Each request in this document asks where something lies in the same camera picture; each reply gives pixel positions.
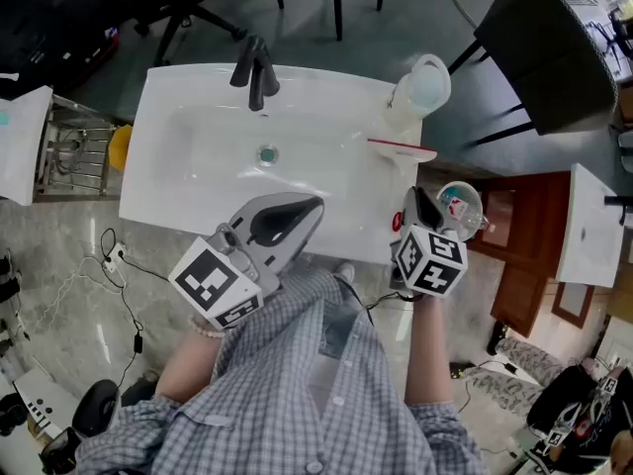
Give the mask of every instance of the faucet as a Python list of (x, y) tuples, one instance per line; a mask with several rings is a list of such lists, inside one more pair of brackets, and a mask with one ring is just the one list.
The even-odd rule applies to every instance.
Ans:
[(251, 111), (260, 111), (264, 107), (264, 96), (272, 97), (279, 91), (280, 86), (266, 43), (259, 36), (250, 36), (246, 39), (233, 76), (230, 78), (230, 85), (238, 88), (247, 86), (251, 69), (248, 108)]

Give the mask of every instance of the power strip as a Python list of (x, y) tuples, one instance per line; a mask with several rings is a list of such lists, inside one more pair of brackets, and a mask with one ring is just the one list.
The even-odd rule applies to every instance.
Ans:
[(111, 273), (114, 273), (117, 268), (123, 263), (121, 256), (125, 257), (128, 254), (128, 249), (121, 242), (117, 242), (115, 247), (112, 248), (112, 251), (108, 255), (109, 259), (106, 259), (104, 264), (106, 265), (106, 269)]

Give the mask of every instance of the sink basin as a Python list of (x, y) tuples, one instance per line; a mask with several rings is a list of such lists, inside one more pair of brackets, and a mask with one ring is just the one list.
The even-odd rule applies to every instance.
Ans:
[[(393, 139), (382, 107), (393, 85), (275, 66), (279, 93), (262, 111), (228, 81), (231, 64), (148, 72), (124, 176), (123, 218), (211, 235), (259, 195), (319, 195), (325, 214), (307, 251), (389, 263), (391, 220), (414, 184), (367, 145)], [(420, 127), (403, 139), (418, 144)], [(435, 152), (429, 152), (429, 159)]]

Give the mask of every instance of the checkered shirt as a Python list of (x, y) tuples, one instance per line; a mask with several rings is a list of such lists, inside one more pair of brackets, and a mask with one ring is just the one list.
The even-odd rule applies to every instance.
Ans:
[(487, 474), (452, 405), (407, 407), (365, 312), (341, 356), (322, 416), (308, 388), (333, 276), (296, 266), (226, 336), (212, 384), (184, 405), (165, 398), (122, 409), (84, 441), (78, 474), (131, 468), (187, 474)]

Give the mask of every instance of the metal rack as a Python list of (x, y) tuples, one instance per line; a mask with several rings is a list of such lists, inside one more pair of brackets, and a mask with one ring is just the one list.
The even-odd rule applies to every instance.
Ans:
[(43, 129), (34, 202), (112, 200), (108, 145), (128, 122), (52, 95)]

